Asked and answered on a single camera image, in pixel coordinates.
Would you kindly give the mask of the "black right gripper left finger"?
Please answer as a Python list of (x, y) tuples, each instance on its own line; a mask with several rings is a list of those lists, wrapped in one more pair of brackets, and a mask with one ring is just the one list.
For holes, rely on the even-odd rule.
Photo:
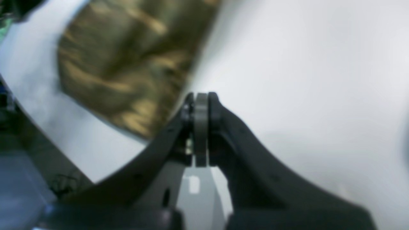
[(190, 134), (194, 95), (147, 147), (129, 163), (93, 187), (63, 199), (75, 207), (174, 207), (185, 168), (192, 164)]

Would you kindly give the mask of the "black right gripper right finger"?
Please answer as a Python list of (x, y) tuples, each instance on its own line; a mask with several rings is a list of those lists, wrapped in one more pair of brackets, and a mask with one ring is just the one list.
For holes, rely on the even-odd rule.
[(209, 93), (209, 160), (228, 181), (227, 230), (375, 230), (367, 210), (320, 189), (260, 143)]

